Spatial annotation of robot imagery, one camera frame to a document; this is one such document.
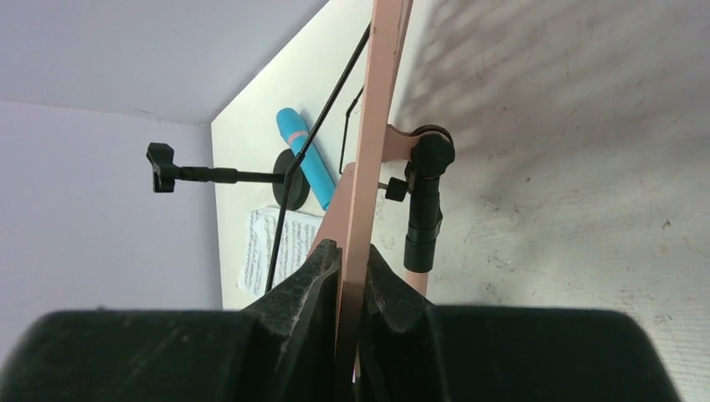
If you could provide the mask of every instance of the white panel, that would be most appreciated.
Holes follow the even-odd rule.
[[[209,123],[326,0],[3,0],[0,100]]]
[[[0,102],[0,362],[66,308],[219,308],[214,187],[152,192],[148,142],[210,165],[209,129]]]
[[[709,400],[707,2],[414,5],[392,121],[441,124],[457,151],[432,301],[625,312],[684,400]],[[368,11],[334,0],[304,27],[213,123],[215,162],[268,170],[285,147],[276,111],[315,118]],[[333,170],[362,77],[358,66],[316,141]],[[402,164],[387,174],[401,178]],[[223,278],[240,269],[244,212],[273,203],[253,189],[218,188]],[[373,243],[399,272],[406,222],[406,205],[380,200]]]

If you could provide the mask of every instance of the metal rod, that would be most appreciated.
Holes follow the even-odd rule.
[[[284,173],[239,172],[238,178],[240,182],[283,183],[286,175]]]
[[[347,80],[347,77],[350,75],[350,73],[352,72],[352,69],[355,67],[355,64],[357,63],[357,61],[360,57],[360,54],[365,49],[365,45],[368,44],[368,39],[370,38],[370,25],[371,24],[368,24],[368,27],[365,29],[365,32],[363,33],[363,36],[360,38],[360,42],[358,43],[358,46],[355,48],[355,51],[352,53],[352,56],[350,56],[350,60],[347,62],[347,65],[345,66],[345,70],[342,72],[342,75],[338,79],[338,81],[335,85],[335,88],[333,88],[333,91],[332,91],[330,97],[328,97],[326,104],[323,106],[323,109],[321,110],[321,114],[316,119],[316,123],[313,124],[313,128],[311,129],[311,133],[308,134],[308,138],[306,139],[306,142],[303,144],[303,148],[301,148],[301,150],[296,154],[296,157],[294,158],[293,162],[291,163],[288,170],[286,171],[286,177],[284,178],[283,200],[281,202],[281,209],[279,210],[279,219],[276,222],[276,233],[274,233],[274,246],[271,249],[271,260],[269,262],[269,273],[266,277],[266,291],[267,292],[270,291],[274,285],[274,274],[276,273],[276,262],[278,261],[278,258],[279,258],[279,248],[281,245],[281,233],[283,232],[284,220],[286,219],[286,204],[288,202],[289,192],[291,191],[291,180],[293,177],[293,172],[295,172],[296,169],[298,169],[298,167],[303,162],[303,159],[306,157],[306,151],[313,143],[313,140],[316,138],[316,134],[321,129],[323,122],[326,120],[326,117],[328,116],[328,112],[331,110],[333,104],[335,103],[335,99],[340,94],[342,87],[345,85],[345,81]]]
[[[363,95],[364,90],[365,90],[365,86],[360,88],[360,92],[358,92],[358,95],[355,96],[355,99],[352,100],[350,107],[348,107],[347,111],[345,112],[345,130],[342,131],[342,146],[340,148],[340,163],[338,163],[338,166],[337,166],[337,172],[340,173],[341,176],[342,176],[342,160],[345,157],[345,143],[347,140],[347,125],[350,122],[350,113],[352,113],[352,110],[355,109],[355,106],[358,104],[358,101],[360,100],[360,96]]]

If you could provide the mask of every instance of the dirty white surface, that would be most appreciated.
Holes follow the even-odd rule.
[[[215,120],[215,165],[269,168],[281,107],[315,120],[368,21],[360,4],[329,2]],[[391,120],[440,124],[457,151],[430,299],[626,312],[683,399],[710,399],[708,44],[700,0],[415,2]],[[274,95],[280,75],[290,81]],[[362,77],[359,66],[316,142],[334,170]],[[266,132],[236,134],[252,129]],[[240,211],[273,203],[239,194],[217,192],[223,286],[239,271],[224,244],[242,235]],[[405,205],[380,200],[373,243],[399,273],[406,222]]]

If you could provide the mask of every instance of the sheet music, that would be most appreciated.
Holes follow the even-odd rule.
[[[247,217],[249,235],[244,253],[244,269],[239,274],[237,287],[257,297],[262,296],[266,290],[278,218],[279,209],[273,207],[257,209]],[[286,211],[274,286],[301,267],[322,221],[323,218],[318,216]]]

